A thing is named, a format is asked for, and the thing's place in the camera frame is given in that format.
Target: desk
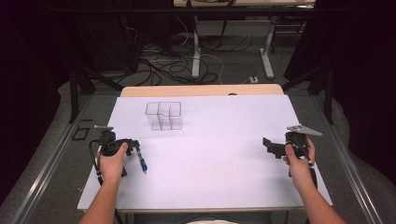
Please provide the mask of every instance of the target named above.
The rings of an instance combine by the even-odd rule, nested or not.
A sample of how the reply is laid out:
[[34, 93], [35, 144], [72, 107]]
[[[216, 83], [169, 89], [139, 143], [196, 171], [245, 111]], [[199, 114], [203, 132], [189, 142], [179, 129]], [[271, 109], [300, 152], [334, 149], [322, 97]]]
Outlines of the desk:
[[[174, 0], [175, 7], [186, 7], [187, 0]], [[224, 3], [205, 3], [191, 0], [192, 7], [226, 7], [228, 2]], [[315, 4], [315, 0], [236, 0], [233, 7], [281, 7], [281, 6], [306, 6]], [[192, 63], [192, 77], [199, 76], [199, 65], [201, 49], [198, 38], [200, 35], [220, 35], [221, 21], [198, 21], [195, 17], [197, 30], [194, 32], [194, 57]], [[265, 36], [264, 48], [260, 49], [262, 64], [265, 75], [268, 78], [274, 78], [274, 72], [268, 58], [269, 48], [274, 35], [276, 26], [276, 17], [269, 21], [228, 21], [224, 35], [254, 35]]]
[[[249, 88], [254, 93], [247, 95]], [[230, 92], [244, 95], [227, 96]], [[159, 101], [181, 102], [182, 130], [150, 129], [146, 105]], [[135, 151], [125, 157], [128, 175], [121, 180], [117, 208], [123, 213], [301, 209], [288, 166], [262, 145], [264, 136], [284, 142], [286, 127], [297, 123], [289, 97], [277, 85], [126, 88], [108, 125], [117, 138], [139, 140], [148, 171], [143, 173]], [[332, 203], [318, 170], [317, 175], [319, 191]], [[92, 170], [78, 209], [88, 209], [99, 188]]]

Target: person's right hand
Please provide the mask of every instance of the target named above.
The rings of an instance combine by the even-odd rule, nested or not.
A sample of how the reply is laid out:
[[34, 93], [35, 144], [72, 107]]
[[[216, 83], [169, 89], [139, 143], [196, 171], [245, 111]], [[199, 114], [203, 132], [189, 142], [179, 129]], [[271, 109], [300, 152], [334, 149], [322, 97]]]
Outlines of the person's right hand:
[[122, 143], [119, 151], [111, 156], [99, 156], [100, 160], [100, 171], [105, 182], [120, 182], [121, 173], [123, 168], [123, 157], [126, 150], [128, 149], [128, 144]]
[[[315, 163], [315, 146], [309, 138], [307, 138], [307, 143], [309, 146], [308, 156]], [[291, 145], [286, 145], [285, 151], [287, 157], [283, 158], [283, 160], [290, 166], [290, 174], [294, 187], [300, 191], [303, 188], [314, 186], [311, 173], [309, 172], [308, 160], [297, 158]]]

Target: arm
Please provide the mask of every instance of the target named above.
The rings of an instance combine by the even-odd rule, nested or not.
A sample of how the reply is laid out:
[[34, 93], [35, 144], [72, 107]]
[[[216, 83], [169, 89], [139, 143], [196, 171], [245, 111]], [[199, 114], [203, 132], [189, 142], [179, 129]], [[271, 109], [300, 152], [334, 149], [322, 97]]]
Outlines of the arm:
[[[309, 157], [312, 161], [315, 161], [315, 146], [309, 138], [307, 140], [310, 147]], [[345, 223], [316, 189], [309, 172], [308, 161], [299, 160], [290, 145], [285, 147], [285, 151], [287, 158], [284, 160], [290, 165], [293, 185], [300, 193], [309, 221], [312, 224]]]
[[98, 157], [104, 182], [79, 223], [113, 223], [121, 181], [123, 156], [127, 148], [128, 145], [123, 143], [116, 155]]

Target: white table surface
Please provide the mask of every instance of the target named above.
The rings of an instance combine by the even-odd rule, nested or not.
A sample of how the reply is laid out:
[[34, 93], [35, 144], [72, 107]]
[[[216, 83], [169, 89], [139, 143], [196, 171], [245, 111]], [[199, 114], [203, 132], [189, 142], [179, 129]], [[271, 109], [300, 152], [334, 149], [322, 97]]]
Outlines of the white table surface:
[[[152, 131], [149, 102], [181, 102], [182, 130]], [[134, 150], [124, 158], [121, 212], [216, 212], [303, 208], [289, 167], [268, 153], [262, 138], [285, 142], [299, 124], [287, 95], [120, 97], [109, 126], [118, 139], [138, 140], [145, 174]], [[320, 172], [318, 189], [332, 204]], [[78, 203], [86, 210], [100, 186], [92, 169]]]

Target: blue marker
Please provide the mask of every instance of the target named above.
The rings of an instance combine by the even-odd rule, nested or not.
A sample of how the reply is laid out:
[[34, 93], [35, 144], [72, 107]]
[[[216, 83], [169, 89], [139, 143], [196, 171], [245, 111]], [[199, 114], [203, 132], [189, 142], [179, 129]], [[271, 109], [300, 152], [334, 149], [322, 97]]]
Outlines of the blue marker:
[[136, 147], [137, 155], [139, 156], [140, 164], [142, 165], [143, 172], [146, 172], [148, 166], [146, 165], [145, 159], [142, 157], [142, 153], [140, 152], [140, 147]]

